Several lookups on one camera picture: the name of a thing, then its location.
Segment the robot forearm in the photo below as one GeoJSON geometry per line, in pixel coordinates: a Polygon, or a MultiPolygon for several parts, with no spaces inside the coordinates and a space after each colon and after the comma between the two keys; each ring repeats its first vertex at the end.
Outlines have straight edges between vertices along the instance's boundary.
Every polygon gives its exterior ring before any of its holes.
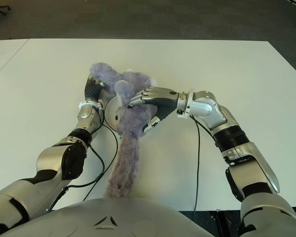
{"type": "Polygon", "coordinates": [[[0,191],[0,234],[45,214],[63,188],[82,173],[92,134],[101,125],[102,106],[95,98],[102,87],[88,79],[75,129],[39,155],[34,178],[15,181],[0,191]]]}
{"type": "MultiPolygon", "coordinates": [[[[178,116],[202,119],[229,165],[226,177],[233,194],[242,202],[239,235],[296,236],[296,213],[277,194],[280,192],[277,177],[256,145],[213,94],[201,91],[190,97],[185,103],[178,100],[178,116]]],[[[179,98],[184,101],[184,94],[179,98]]]]}

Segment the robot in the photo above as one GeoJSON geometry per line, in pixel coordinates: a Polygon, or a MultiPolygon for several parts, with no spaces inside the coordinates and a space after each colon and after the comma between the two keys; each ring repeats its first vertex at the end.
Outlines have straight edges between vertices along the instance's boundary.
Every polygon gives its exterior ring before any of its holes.
{"type": "MultiPolygon", "coordinates": [[[[39,155],[34,178],[15,181],[0,191],[0,236],[211,237],[179,212],[140,198],[88,200],[48,213],[59,193],[82,173],[87,149],[103,121],[103,86],[89,76],[74,130],[39,155]]],[[[139,92],[129,108],[138,104],[157,107],[143,132],[174,110],[179,117],[201,119],[228,164],[225,174],[232,193],[242,202],[239,236],[296,237],[296,213],[278,194],[276,175],[212,93],[150,87],[139,92]]]]}

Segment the plush tail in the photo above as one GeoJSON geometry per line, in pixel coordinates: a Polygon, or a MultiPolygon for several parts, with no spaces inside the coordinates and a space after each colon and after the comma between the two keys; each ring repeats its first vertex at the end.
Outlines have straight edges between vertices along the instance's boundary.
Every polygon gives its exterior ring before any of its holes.
{"type": "Polygon", "coordinates": [[[139,167],[139,143],[130,131],[123,134],[118,160],[107,187],[107,197],[124,197],[132,190],[139,167]]]}

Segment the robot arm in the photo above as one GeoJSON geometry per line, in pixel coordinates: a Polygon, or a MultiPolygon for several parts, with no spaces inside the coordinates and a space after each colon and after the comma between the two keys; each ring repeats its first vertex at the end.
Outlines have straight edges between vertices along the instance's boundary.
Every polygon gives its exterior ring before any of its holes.
{"type": "Polygon", "coordinates": [[[136,104],[157,106],[157,113],[143,128],[144,132],[175,109],[178,117],[195,116],[203,121],[228,164],[225,174],[232,193],[242,202],[240,236],[296,236],[296,213],[277,194],[280,188],[273,170],[230,111],[220,106],[212,93],[177,93],[151,87],[131,100],[130,106],[136,104]]]}
{"type": "Polygon", "coordinates": [[[82,173],[88,146],[104,119],[98,102],[102,88],[101,81],[89,76],[75,129],[39,155],[34,178],[0,190],[0,234],[44,215],[63,188],[82,173]]]}

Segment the purple plush toy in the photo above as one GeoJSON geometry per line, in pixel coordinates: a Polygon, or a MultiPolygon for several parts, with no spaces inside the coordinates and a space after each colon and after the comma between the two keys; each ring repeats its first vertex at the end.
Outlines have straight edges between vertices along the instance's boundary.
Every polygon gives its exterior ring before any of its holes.
{"type": "Polygon", "coordinates": [[[150,87],[150,78],[145,74],[131,71],[120,74],[105,63],[92,65],[90,72],[106,84],[106,90],[115,92],[122,104],[117,111],[117,132],[122,141],[106,196],[124,197],[130,193],[134,185],[139,168],[139,138],[144,135],[143,126],[151,118],[145,105],[137,105],[131,109],[127,108],[127,105],[138,91],[150,87]]]}

